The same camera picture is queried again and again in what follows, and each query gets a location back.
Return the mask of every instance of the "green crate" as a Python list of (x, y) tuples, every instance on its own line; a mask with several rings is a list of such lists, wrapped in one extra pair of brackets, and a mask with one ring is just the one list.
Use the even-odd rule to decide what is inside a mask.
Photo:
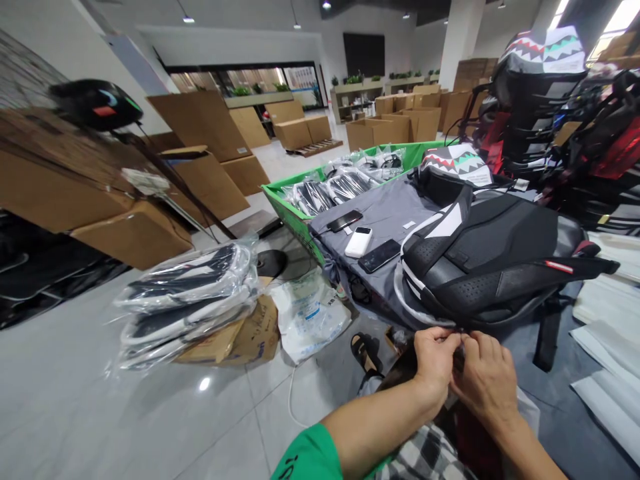
[[(440, 148), (444, 146), (445, 143), (443, 141), (398, 143), (391, 146), (391, 151), (396, 151), (400, 148), (407, 149), (407, 151), (405, 152), (405, 158), (403, 160), (402, 168), (404, 171), (408, 171), (420, 165), (425, 150)], [(370, 149), (366, 149), (365, 153), (368, 155), (374, 155), (375, 150), (376, 147), (372, 147)], [(322, 167), (318, 167), (299, 173), (298, 175), (293, 175), (292, 177), (278, 180), (268, 185), (262, 185), (261, 188), (265, 192), (265, 195), (267, 196), (267, 199), (269, 200), (276, 214), (278, 215), (278, 217), (280, 217), (280, 220), (282, 220), (282, 222), (291, 230), (296, 238), (300, 240), (305, 248), (309, 250), (309, 252), (316, 258), (316, 260), (318, 260), (320, 265), (324, 265), (325, 260), (322, 256), (322, 253), (320, 253), (320, 250), (318, 250), (316, 244), (313, 242), (313, 240), (311, 240), (311, 234), (309, 233), (309, 228), (307, 226), (307, 224), (313, 219), (313, 217), (305, 215), (280, 196), (282, 194), (282, 187), (298, 183), (304, 180), (304, 178), (308, 174), (314, 171), (318, 172), (321, 180), (326, 180), (325, 175), (322, 172)]]

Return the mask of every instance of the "smartphone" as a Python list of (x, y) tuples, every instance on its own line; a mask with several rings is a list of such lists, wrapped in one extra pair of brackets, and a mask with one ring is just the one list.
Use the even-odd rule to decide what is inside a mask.
[(392, 259), (400, 255), (400, 244), (396, 240), (387, 240), (379, 247), (358, 260), (358, 265), (367, 273), (373, 273)]
[(327, 228), (330, 229), (332, 232), (336, 233), (342, 230), (347, 225), (350, 225), (353, 222), (360, 220), (361, 218), (362, 218), (362, 213), (358, 212), (358, 210), (351, 210), (349, 213), (343, 215), (337, 220), (334, 220), (328, 223)]

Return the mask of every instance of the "green shirt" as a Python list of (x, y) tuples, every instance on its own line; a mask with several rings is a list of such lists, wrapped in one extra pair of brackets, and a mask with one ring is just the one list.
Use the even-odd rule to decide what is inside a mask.
[[(367, 478), (391, 458), (387, 458)], [(340, 458), (329, 432), (321, 423), (304, 430), (285, 452), (271, 480), (331, 480), (342, 479)]]

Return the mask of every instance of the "white tile floor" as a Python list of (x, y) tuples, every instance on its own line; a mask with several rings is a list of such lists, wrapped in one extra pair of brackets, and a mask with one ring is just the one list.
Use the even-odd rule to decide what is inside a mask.
[[(287, 156), (274, 141), (255, 154), (272, 180), (316, 167), (348, 152), (345, 127), (331, 125), (344, 146), (305, 159)], [(273, 211), (262, 193), (249, 202), (225, 223)], [(202, 234), (194, 241), (207, 244)], [(261, 248), (285, 245), (291, 260), (285, 277), (306, 271), (310, 260), (286, 229)], [(111, 302), (139, 275), (127, 272), (0, 332), (0, 479), (264, 479), (302, 430), (289, 416), (293, 367), (280, 350), (271, 362), (246, 368), (114, 371), (121, 326), (110, 323), (119, 314)], [(296, 369), (298, 421), (310, 425), (355, 396), (362, 372), (349, 340), (358, 330), (381, 339), (383, 361), (391, 363), (385, 325), (357, 318)], [(210, 386), (200, 391), (206, 377)]]

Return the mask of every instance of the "white power bank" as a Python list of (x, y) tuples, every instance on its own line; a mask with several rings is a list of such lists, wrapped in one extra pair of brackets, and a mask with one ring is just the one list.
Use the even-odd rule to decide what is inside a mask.
[(345, 248), (345, 255), (351, 258), (360, 258), (366, 252), (371, 240), (371, 229), (366, 227), (358, 227), (352, 234), (347, 248)]

